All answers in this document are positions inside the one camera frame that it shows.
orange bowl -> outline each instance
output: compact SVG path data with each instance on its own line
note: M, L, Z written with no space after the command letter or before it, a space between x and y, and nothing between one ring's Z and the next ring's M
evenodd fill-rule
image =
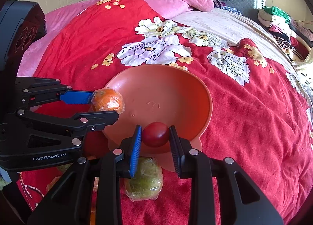
M198 77L172 66L144 64L120 72L106 87L118 91L125 102L118 121L103 131L110 149L132 136L137 124L144 129L151 122L163 122L174 125L179 137L202 151L200 136L212 116L212 98ZM169 142L158 148L141 143L140 155L155 157L162 167L173 171L170 151Z

bedsheet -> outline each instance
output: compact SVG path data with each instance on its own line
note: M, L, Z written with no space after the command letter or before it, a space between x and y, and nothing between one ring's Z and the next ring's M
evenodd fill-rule
M288 222L312 188L311 93L260 26L223 10L220 21L213 12L202 14L183 13L175 18L180 24L162 18L143 0L101 0L74 17L49 44L35 76L95 90L143 63L190 71L208 86L213 100L212 119L201 137L203 152L215 159L233 157ZM233 22L227 23L230 15ZM238 25L246 31L233 29ZM69 117L87 110L86 105L54 102L38 112ZM102 133L89 134L84 155L100 157L108 151L106 145ZM18 186L32 210L60 175L57 168L20 174ZM187 223L191 181L165 170L163 177L156 201L132 203L121 189L125 223ZM217 196L215 203L220 224Z
M46 14L47 34L29 46L24 53L18 76L33 76L38 64L50 42L77 15L99 0L80 1ZM165 18L175 17L193 8L181 0L144 0L149 6Z

red fruit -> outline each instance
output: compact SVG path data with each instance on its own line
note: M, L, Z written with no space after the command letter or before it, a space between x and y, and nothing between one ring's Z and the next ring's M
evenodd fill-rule
M170 130L162 122L153 122L147 125L141 134L142 142L149 147L165 145L170 138Z

red bedspread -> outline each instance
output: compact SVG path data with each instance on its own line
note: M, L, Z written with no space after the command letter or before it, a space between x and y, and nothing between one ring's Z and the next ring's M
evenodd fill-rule
M212 119L201 137L203 152L215 159L235 158L288 222L312 187L307 96L293 75L265 59L250 39L235 46L165 20L143 0L103 0L76 16L51 42L35 76L95 90L142 63L181 67L203 80L213 100ZM69 117L86 110L55 102L39 112ZM107 151L101 132L88 135L87 156ZM59 175L56 168L21 173L18 184L32 209ZM163 176L156 201L132 203L121 194L125 224L187 224L191 182L165 170ZM216 217L220 222L218 209Z

metal screw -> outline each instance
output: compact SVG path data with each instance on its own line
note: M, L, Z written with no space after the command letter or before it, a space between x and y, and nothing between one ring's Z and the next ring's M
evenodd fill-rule
M114 149L114 151L113 151L113 154L115 154L115 155L120 155L120 154L122 154L122 153L123 153L123 150L122 150L122 149L119 149L119 148Z
M80 158L78 158L78 160L77 160L77 162L78 162L79 164L84 164L86 161L87 161L87 159L86 159L85 157L80 157Z
M22 114L24 114L24 113L25 113L25 111L24 111L23 109L18 110L18 114L19 114L19 115L22 115Z
M87 123L87 122L88 122L88 119L85 118L85 117L81 117L80 121L81 121L82 123Z
M233 164L234 163L234 160L232 159L232 158L230 158L230 157L227 157L227 158L225 158L225 162L227 163L227 164Z
M76 145L76 146L79 146L79 145L81 145L81 140L79 138L73 138L72 139L72 144Z
M196 156L196 155L199 154L199 151L198 151L197 149L190 149L190 150L189 150L189 153L190 153L191 155Z

